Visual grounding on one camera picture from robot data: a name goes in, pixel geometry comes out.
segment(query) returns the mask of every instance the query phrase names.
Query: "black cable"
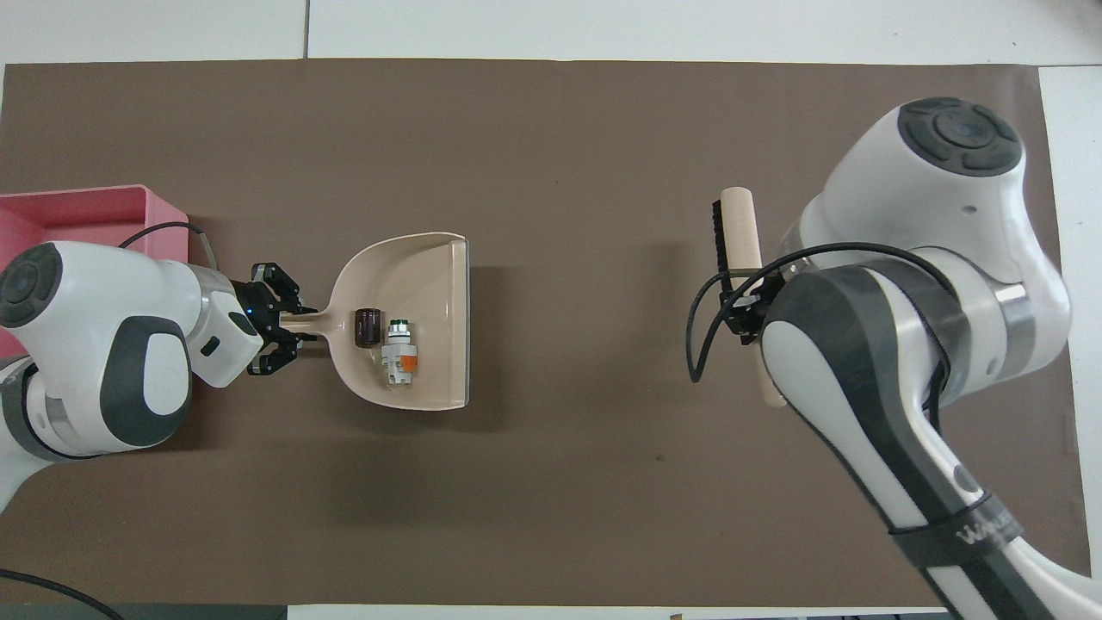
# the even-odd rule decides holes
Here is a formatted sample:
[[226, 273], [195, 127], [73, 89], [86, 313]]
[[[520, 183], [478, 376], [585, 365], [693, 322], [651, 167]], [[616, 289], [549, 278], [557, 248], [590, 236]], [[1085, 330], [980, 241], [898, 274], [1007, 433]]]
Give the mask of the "black cable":
[[198, 235], [199, 240], [203, 241], [203, 250], [206, 251], [207, 254], [207, 264], [209, 264], [210, 268], [214, 269], [215, 271], [218, 270], [218, 260], [215, 259], [214, 249], [210, 247], [210, 241], [207, 239], [206, 232], [204, 232], [203, 229], [196, 226], [195, 224], [191, 224], [187, 221], [163, 221], [161, 224], [153, 224], [152, 226], [143, 228], [131, 235], [129, 238], [127, 238], [127, 240], [120, 242], [119, 247], [125, 248], [130, 243], [134, 242], [136, 240], [144, 237], [145, 235], [156, 230], [161, 230], [163, 228], [187, 228], [188, 230]]
[[745, 281], [743, 281], [741, 284], [738, 284], [737, 287], [735, 287], [731, 296], [728, 296], [727, 300], [720, 306], [719, 312], [715, 314], [715, 318], [712, 319], [712, 325], [709, 326], [707, 333], [704, 335], [704, 342], [701, 344], [700, 357], [696, 360], [696, 365], [693, 366], [692, 327], [696, 317], [696, 307], [700, 305], [701, 300], [707, 293], [707, 289], [712, 287], [712, 285], [714, 285], [715, 282], [730, 275], [730, 272], [721, 271], [712, 275], [711, 278], [709, 278], [706, 282], [704, 282], [704, 285], [701, 286], [700, 292], [696, 293], [696, 296], [693, 298], [693, 302], [689, 307], [689, 323], [685, 326], [685, 362], [689, 366], [689, 378], [693, 381], [693, 383], [699, 382], [700, 378], [704, 374], [704, 365], [707, 362], [707, 353], [712, 349], [712, 341], [715, 340], [715, 335], [716, 333], [719, 333], [720, 326], [722, 326], [723, 322], [727, 318], [727, 315], [731, 313], [731, 308], [735, 305], [735, 302], [738, 301], [743, 295], [745, 295], [746, 291], [749, 290], [752, 285], [757, 283], [758, 280], [768, 275], [769, 273], [779, 270], [781, 267], [796, 262], [801, 258], [808, 258], [810, 255], [815, 255], [818, 253], [827, 253], [831, 251], [872, 251], [876, 253], [886, 253], [888, 255], [895, 255], [896, 258], [901, 258], [904, 260], [912, 262], [914, 264], [916, 264], [917, 267], [929, 273], [930, 276], [938, 282], [938, 284], [940, 284], [943, 289], [946, 289], [949, 292], [949, 294], [953, 296], [953, 298], [959, 298], [957, 295], [957, 289], [953, 287], [953, 284], [952, 282], [949, 281], [949, 278], [947, 278], [946, 274], [942, 273], [932, 262], [911, 251], [899, 249], [897, 247], [893, 247], [889, 244], [873, 243], [865, 241], [843, 241], [843, 242], [833, 242], [833, 243], [824, 243], [824, 244], [807, 247], [803, 249], [796, 250], [791, 253], [786, 253], [785, 255], [781, 255], [780, 258], [769, 262], [768, 264], [755, 271], [754, 274], [746, 278]]
[[58, 584], [57, 581], [51, 581], [50, 579], [45, 579], [43, 577], [28, 575], [26, 573], [17, 573], [4, 568], [0, 568], [0, 578], [10, 579], [12, 581], [22, 581], [23, 584], [30, 584], [32, 586], [39, 586], [40, 588], [53, 590], [87, 605], [111, 620], [123, 620], [122, 616], [120, 616], [118, 611], [115, 611], [107, 605], [99, 602], [80, 590], [73, 589], [64, 584]]

